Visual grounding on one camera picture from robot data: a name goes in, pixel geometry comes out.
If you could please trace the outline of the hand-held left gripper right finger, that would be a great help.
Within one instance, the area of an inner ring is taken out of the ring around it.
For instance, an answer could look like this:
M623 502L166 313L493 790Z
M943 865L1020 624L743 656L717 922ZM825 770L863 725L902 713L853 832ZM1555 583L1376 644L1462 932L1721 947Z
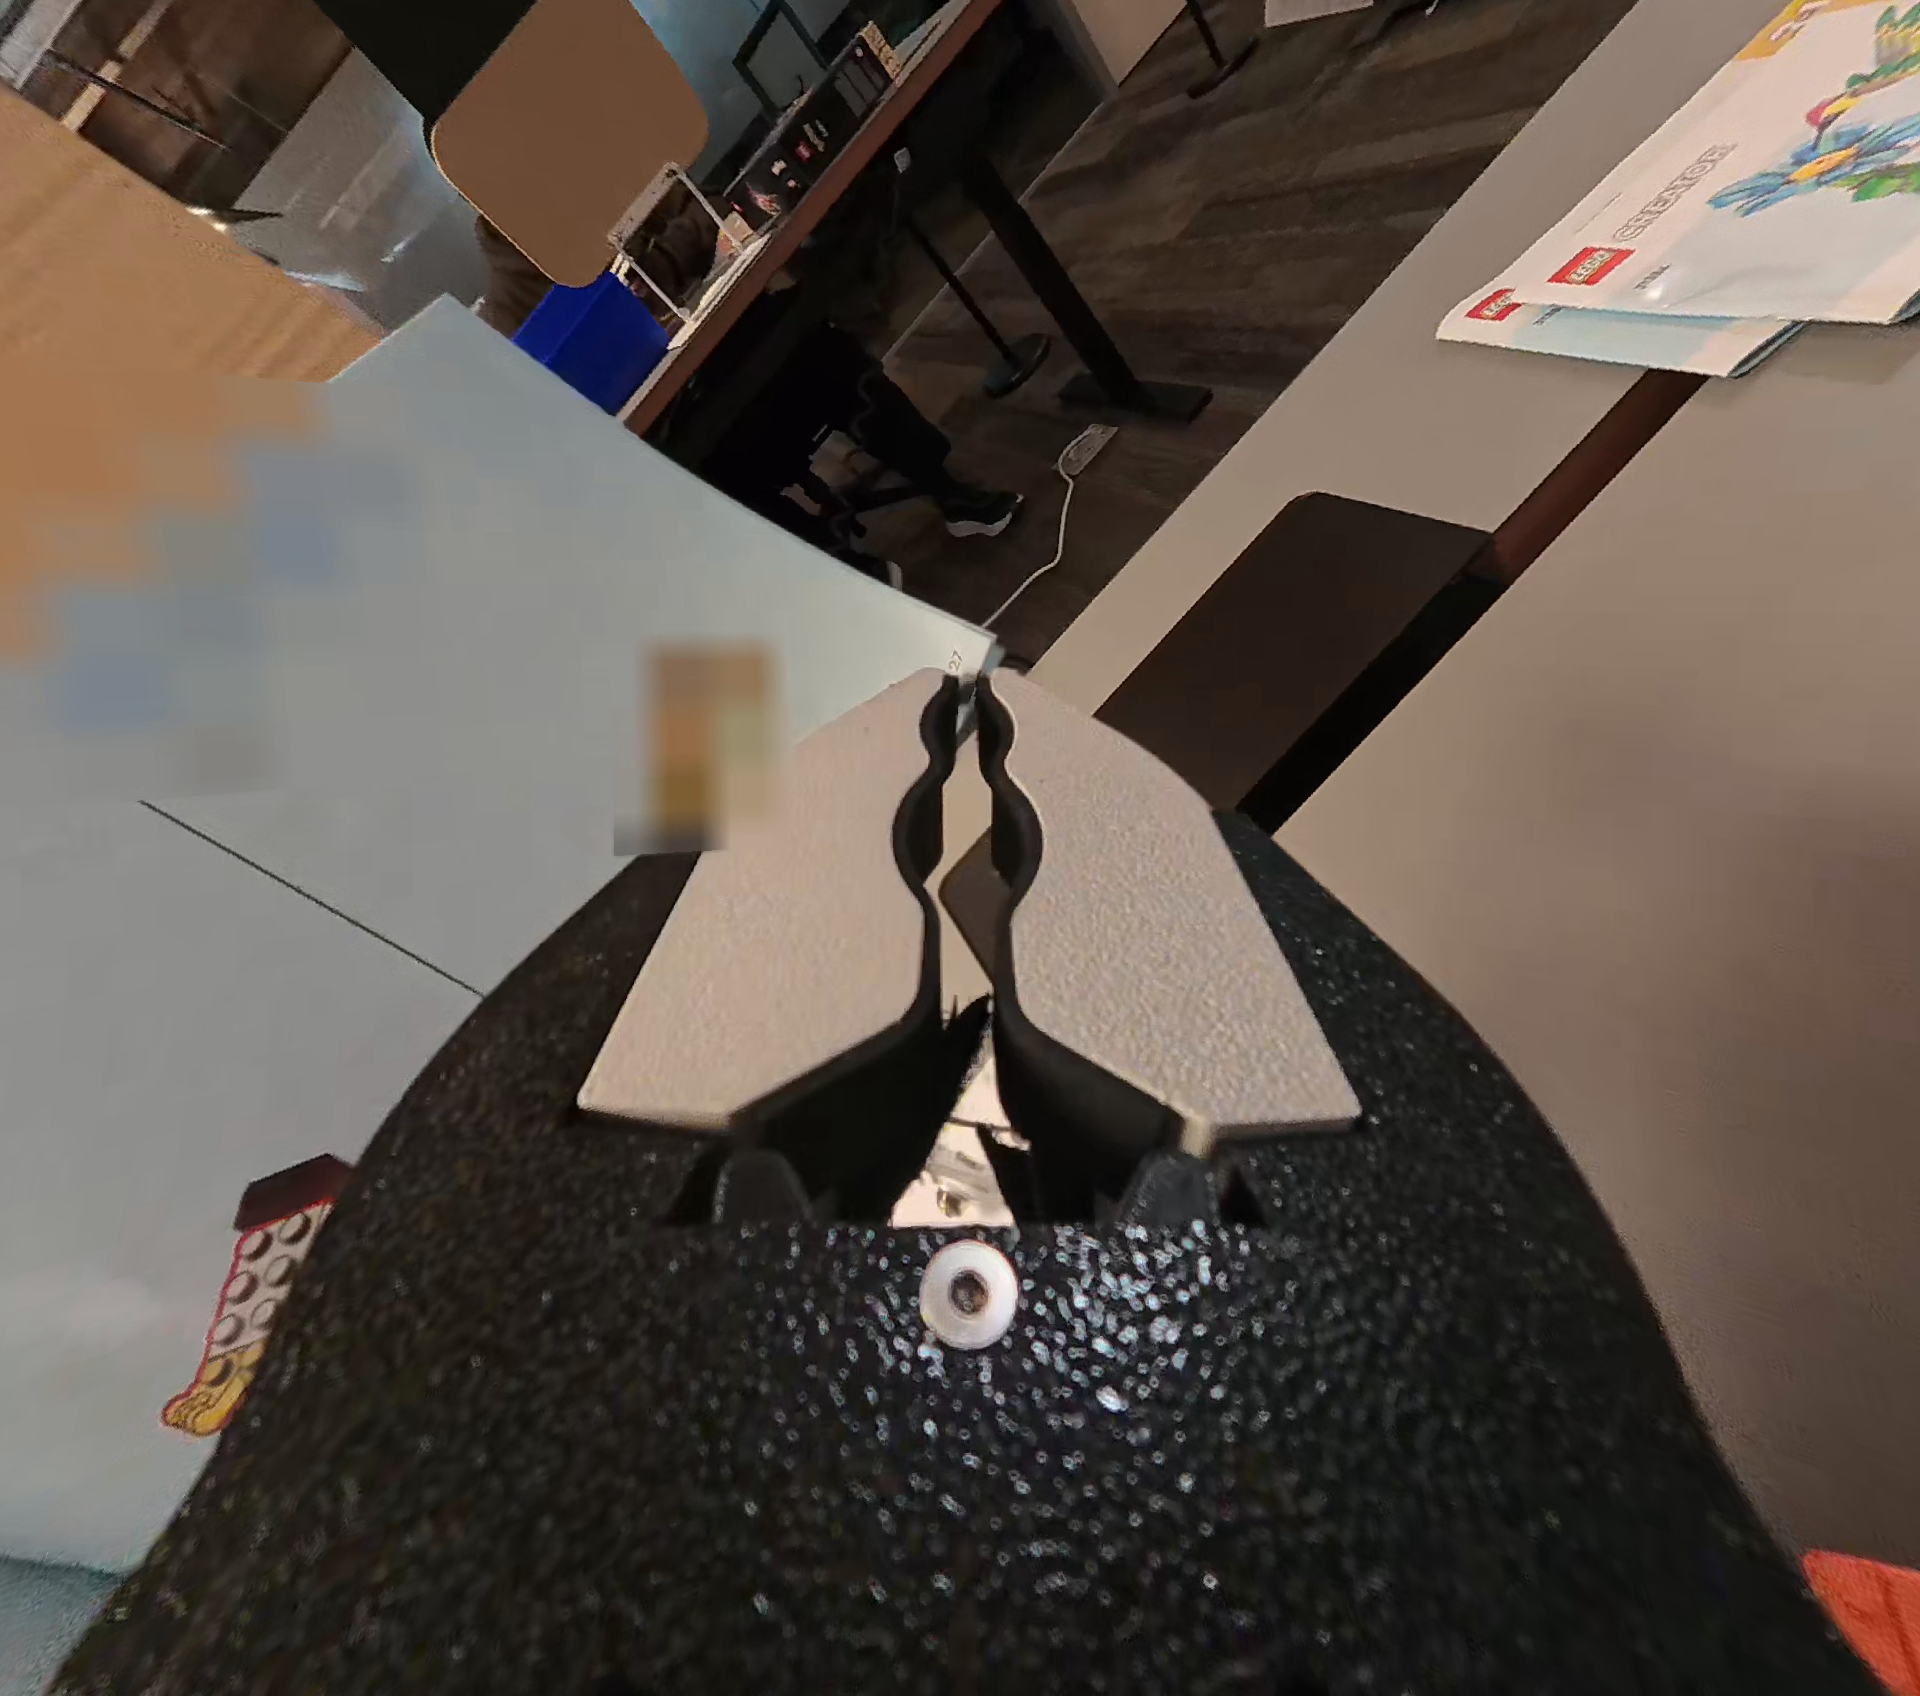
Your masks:
M1363 1119L1213 804L1030 675L974 691L989 832L941 902L991 979L1017 1219L1213 1219L1218 1156Z

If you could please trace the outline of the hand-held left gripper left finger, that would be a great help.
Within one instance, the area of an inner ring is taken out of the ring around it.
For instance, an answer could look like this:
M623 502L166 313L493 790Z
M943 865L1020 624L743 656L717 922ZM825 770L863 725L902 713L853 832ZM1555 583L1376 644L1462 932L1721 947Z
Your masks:
M773 814L690 867L579 1109L753 1157L829 1219L891 1219L981 1064L931 892L963 681L915 671L791 754Z

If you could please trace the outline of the pale blue instruction booklet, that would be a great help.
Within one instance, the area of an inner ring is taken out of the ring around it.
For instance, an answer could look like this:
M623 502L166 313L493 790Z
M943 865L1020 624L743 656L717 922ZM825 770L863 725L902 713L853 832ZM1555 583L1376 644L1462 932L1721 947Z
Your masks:
M120 1571L175 1515L245 1187L355 1159L623 867L661 648L765 645L797 736L996 659L448 299L310 393L4 668L8 1560Z

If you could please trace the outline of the grey desk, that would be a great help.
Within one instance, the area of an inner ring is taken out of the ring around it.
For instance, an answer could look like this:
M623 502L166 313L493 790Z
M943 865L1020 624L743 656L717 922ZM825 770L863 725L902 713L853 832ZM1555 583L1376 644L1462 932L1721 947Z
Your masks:
M1440 342L1501 272L1791 0L1638 0L1173 517L1036 662L1098 709L1294 500L1490 532L1638 375Z
M1278 840L1545 1109L1771 1523L1917 1565L1917 323L1695 391Z

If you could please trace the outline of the dark chair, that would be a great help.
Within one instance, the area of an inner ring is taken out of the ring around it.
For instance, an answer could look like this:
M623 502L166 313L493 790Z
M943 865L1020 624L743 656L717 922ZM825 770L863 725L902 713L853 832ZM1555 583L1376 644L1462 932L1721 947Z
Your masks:
M1278 832L1490 605L1492 535L1292 500L1097 709L1217 811Z

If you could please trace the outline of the blue storage bin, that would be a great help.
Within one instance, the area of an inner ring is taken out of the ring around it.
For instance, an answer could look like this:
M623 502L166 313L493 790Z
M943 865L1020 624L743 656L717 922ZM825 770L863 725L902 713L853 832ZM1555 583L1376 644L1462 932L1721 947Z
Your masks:
M669 332L615 270L555 283L512 343L598 409L619 416L669 354Z

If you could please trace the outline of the white instruction booklet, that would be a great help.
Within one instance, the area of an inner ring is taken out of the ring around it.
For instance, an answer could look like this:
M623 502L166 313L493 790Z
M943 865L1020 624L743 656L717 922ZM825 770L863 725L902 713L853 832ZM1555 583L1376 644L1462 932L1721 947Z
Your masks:
M1551 306L1519 290L1512 262L1453 306L1437 338L1560 359L1738 379L1807 323L1748 315L1672 315Z

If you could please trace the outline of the long brown-edged table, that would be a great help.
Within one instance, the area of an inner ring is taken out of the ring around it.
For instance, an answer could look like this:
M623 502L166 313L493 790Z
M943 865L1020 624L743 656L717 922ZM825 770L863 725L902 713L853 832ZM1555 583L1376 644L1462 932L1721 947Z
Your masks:
M957 63L991 18L1011 0L948 0L921 45L905 60L900 77L880 95L850 140L819 168L805 194L773 221L743 255L730 288L718 298L637 388L616 420L633 435L646 435L669 418L674 402L733 334L748 306L789 267L873 168L892 165L900 131L932 97L957 84ZM1008 188L985 149L967 146L960 155L967 196L1012 259L1056 334L1081 361L1081 371L1061 389L1061 400L1081 408L1116 409L1129 416L1191 423L1213 403L1208 385L1157 382L1134 371L1116 338L1093 309L1056 249L1045 237L1027 203Z

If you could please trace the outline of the orange cloth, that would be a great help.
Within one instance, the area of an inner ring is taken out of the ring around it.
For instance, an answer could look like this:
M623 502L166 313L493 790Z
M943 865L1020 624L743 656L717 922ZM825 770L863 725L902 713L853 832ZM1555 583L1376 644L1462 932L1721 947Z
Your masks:
M1811 1549L1802 1571L1848 1648L1887 1692L1918 1694L1918 1570Z

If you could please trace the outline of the flower-print instruction booklet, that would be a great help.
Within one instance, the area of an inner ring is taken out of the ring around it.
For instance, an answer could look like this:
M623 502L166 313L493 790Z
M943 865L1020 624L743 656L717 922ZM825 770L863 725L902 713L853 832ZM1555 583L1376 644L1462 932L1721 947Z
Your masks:
M1801 0L1512 265L1525 301L1892 326L1918 296L1918 0Z

